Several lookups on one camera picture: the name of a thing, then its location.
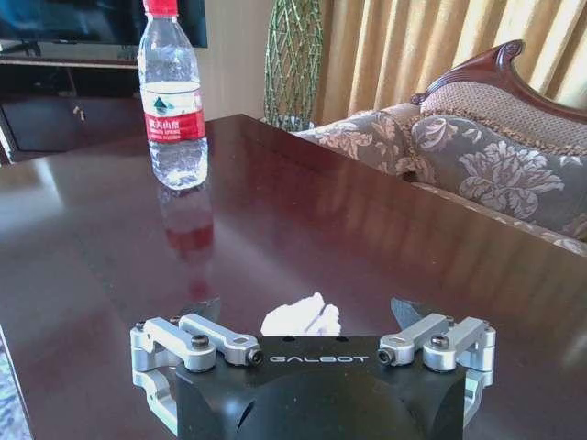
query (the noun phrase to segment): sofa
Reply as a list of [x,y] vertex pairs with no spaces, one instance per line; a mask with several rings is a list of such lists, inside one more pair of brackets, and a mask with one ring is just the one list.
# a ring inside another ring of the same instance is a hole
[[411,103],[295,134],[587,257],[587,112],[525,84],[523,48],[490,49]]

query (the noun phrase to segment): dark wooden table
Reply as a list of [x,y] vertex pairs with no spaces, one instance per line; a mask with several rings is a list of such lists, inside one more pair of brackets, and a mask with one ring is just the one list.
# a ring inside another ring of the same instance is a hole
[[490,320],[466,438],[587,437],[586,258],[243,115],[207,127],[212,212],[169,202],[142,138],[0,170],[0,323],[38,439],[170,438],[130,326],[216,300],[257,334],[314,291],[348,335],[397,331],[392,297]]

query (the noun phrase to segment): beige curtain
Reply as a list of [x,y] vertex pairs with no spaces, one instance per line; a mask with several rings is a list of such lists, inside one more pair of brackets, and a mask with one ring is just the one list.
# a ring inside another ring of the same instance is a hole
[[406,102],[451,67],[523,39],[520,75],[587,108],[587,0],[323,0],[316,121]]

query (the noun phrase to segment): bottle cap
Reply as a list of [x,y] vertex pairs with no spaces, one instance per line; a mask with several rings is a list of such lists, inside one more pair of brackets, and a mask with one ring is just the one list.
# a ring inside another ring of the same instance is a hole
[[145,12],[155,16],[177,16],[177,0],[143,0]]

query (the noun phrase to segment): tall vase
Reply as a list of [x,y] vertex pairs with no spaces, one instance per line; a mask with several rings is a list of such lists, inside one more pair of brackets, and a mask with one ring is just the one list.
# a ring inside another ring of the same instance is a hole
[[319,0],[275,0],[265,53],[265,119],[287,131],[306,130],[322,60]]

